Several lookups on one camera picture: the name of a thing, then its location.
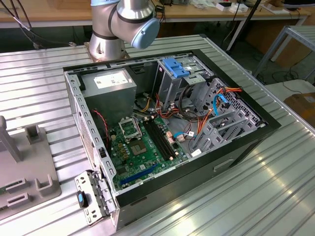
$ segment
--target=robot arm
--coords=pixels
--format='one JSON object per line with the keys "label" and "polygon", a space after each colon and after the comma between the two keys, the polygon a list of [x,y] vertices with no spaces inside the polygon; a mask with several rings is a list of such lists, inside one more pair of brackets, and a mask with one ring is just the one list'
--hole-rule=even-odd
{"label": "robot arm", "polygon": [[93,35],[90,54],[115,60],[125,51],[123,41],[137,49],[151,45],[159,31],[149,0],[92,0]]}

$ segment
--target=blue drive bay latch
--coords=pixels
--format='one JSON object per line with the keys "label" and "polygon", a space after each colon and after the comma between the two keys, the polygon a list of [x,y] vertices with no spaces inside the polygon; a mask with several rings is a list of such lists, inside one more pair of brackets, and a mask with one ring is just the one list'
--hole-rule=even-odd
{"label": "blue drive bay latch", "polygon": [[173,73],[175,78],[181,78],[190,75],[189,71],[186,71],[182,65],[174,58],[163,59],[166,68]]}

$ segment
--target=yellow wire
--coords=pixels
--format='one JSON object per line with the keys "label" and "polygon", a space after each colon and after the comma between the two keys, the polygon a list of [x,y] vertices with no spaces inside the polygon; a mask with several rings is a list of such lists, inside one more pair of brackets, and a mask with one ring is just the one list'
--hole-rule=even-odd
{"label": "yellow wire", "polygon": [[143,110],[141,110],[140,112],[145,112],[145,111],[147,111],[147,110],[148,110],[148,108],[149,108],[149,104],[150,104],[150,100],[151,100],[151,98],[148,98],[148,102],[147,102],[146,107],[145,107]]}

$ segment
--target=open computer tower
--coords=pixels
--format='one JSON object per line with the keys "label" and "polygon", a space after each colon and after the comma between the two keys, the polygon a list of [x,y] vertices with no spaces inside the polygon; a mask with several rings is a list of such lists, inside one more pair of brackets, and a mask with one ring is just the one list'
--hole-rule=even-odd
{"label": "open computer tower", "polygon": [[64,69],[90,226],[120,228],[240,163],[280,124],[200,50]]}

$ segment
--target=aluminum extrusion table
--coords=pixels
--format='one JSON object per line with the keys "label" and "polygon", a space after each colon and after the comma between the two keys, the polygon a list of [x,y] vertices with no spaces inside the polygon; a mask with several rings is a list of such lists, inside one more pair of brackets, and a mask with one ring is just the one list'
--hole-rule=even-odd
{"label": "aluminum extrusion table", "polygon": [[[123,228],[117,235],[309,235],[315,223],[315,130],[208,38],[161,38],[131,57],[201,49],[282,125],[241,164]],[[0,115],[10,133],[37,123],[48,133],[62,194],[0,221],[14,235],[106,236],[79,208],[73,178],[90,169],[71,116],[63,66],[91,62],[84,47],[0,54]]]}
{"label": "aluminum extrusion table", "polygon": [[[282,45],[279,47],[279,49],[276,51],[273,58],[271,59],[272,61],[275,61],[278,55],[281,54],[281,52],[286,47],[287,43],[291,40],[291,38],[295,38],[297,41],[304,44],[312,51],[315,51],[315,26],[285,26],[279,33],[275,41],[271,44],[270,48],[268,49],[264,57],[259,62],[257,68],[253,73],[255,77],[262,71],[263,66],[269,60],[275,49],[278,48],[279,45],[282,43]],[[314,71],[315,67],[309,74],[307,74],[304,80],[306,80]]]}

